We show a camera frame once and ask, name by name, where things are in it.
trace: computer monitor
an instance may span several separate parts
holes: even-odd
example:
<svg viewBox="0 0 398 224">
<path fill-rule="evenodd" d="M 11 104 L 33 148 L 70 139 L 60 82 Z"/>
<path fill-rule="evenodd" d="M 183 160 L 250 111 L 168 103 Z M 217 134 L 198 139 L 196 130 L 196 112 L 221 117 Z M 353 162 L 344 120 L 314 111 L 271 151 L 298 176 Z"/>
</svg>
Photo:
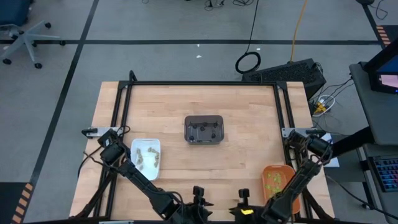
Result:
<svg viewBox="0 0 398 224">
<path fill-rule="evenodd" d="M 398 39 L 372 58 L 364 70 L 373 91 L 398 94 Z"/>
</svg>

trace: orange bowl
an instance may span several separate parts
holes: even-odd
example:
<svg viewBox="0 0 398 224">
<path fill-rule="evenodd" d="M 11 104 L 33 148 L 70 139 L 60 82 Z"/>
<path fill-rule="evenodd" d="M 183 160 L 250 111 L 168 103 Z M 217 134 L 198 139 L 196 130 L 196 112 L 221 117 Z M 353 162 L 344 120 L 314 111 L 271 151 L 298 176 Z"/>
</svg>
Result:
<svg viewBox="0 0 398 224">
<path fill-rule="evenodd" d="M 294 176 L 294 169 L 287 165 L 267 166 L 262 171 L 262 191 L 264 192 L 264 203 L 277 192 L 280 192 Z M 300 211 L 300 201 L 296 198 L 293 202 L 293 214 Z"/>
</svg>

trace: wooden table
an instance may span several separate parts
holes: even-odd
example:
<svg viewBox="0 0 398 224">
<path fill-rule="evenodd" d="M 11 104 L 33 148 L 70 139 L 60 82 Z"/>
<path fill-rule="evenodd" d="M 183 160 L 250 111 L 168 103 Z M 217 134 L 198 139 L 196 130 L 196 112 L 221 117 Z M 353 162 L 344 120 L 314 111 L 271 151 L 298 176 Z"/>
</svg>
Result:
<svg viewBox="0 0 398 224">
<path fill-rule="evenodd" d="M 312 127 L 302 83 L 287 84 L 296 127 Z M 117 82 L 102 83 L 92 126 L 110 125 L 117 86 Z M 123 106 L 119 112 L 119 125 L 122 109 Z M 221 144 L 187 144 L 183 136 L 184 118 L 193 114 L 223 117 L 225 138 Z M 184 202 L 192 201 L 194 185 L 205 188 L 206 201 L 215 204 L 209 207 L 214 212 L 210 220 L 233 220 L 228 209 L 236 206 L 238 189 L 249 188 L 249 203 L 264 205 L 262 170 L 268 165 L 285 163 L 271 86 L 133 86 L 127 125 L 131 132 L 125 135 L 124 142 L 129 147 L 135 138 L 160 140 L 160 177 L 154 184 L 180 192 Z M 88 140 L 86 152 L 97 147 L 96 139 Z M 83 166 L 70 215 L 76 215 L 94 194 L 100 172 L 101 166 L 90 160 Z M 323 170 L 313 178 L 308 189 L 334 217 Z M 102 215 L 108 193 L 103 197 Z M 111 218 L 160 220 L 147 197 L 120 175 Z"/>
</svg>

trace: yellow cable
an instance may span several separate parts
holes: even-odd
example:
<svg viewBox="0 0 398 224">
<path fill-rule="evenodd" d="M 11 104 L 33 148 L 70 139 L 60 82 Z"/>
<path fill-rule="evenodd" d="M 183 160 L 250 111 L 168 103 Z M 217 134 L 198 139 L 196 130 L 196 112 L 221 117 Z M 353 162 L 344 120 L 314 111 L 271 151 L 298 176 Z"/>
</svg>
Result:
<svg viewBox="0 0 398 224">
<path fill-rule="evenodd" d="M 294 36 L 293 36 L 293 43 L 292 43 L 292 55 L 290 56 L 290 61 L 293 62 L 293 55 L 294 55 L 294 42 L 296 41 L 296 35 L 297 35 L 297 29 L 299 29 L 299 25 L 301 22 L 301 18 L 303 17 L 304 14 L 304 9 L 305 6 L 307 5 L 308 0 L 305 0 L 303 8 L 301 9 L 300 17 L 297 21 L 296 29 L 294 30 Z"/>
</svg>

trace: office chair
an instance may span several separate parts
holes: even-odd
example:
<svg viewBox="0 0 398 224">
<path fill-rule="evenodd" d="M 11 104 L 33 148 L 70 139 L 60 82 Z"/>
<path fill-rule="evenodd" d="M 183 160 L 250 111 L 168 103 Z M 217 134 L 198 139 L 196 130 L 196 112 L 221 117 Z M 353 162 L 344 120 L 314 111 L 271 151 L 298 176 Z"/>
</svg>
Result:
<svg viewBox="0 0 398 224">
<path fill-rule="evenodd" d="M 37 44 L 35 40 L 60 40 L 60 37 L 52 35 L 36 34 L 42 27 L 51 28 L 51 23 L 41 21 L 27 31 L 21 31 L 18 27 L 27 21 L 29 6 L 33 0 L 0 0 L 0 30 L 7 30 L 9 36 L 15 41 L 1 55 L 2 62 L 10 65 L 12 62 L 7 57 L 18 50 L 23 45 L 26 46 L 30 59 L 35 68 L 42 68 L 42 64 L 36 62 L 33 47 Z M 60 45 L 65 45 L 64 40 L 60 40 Z"/>
</svg>

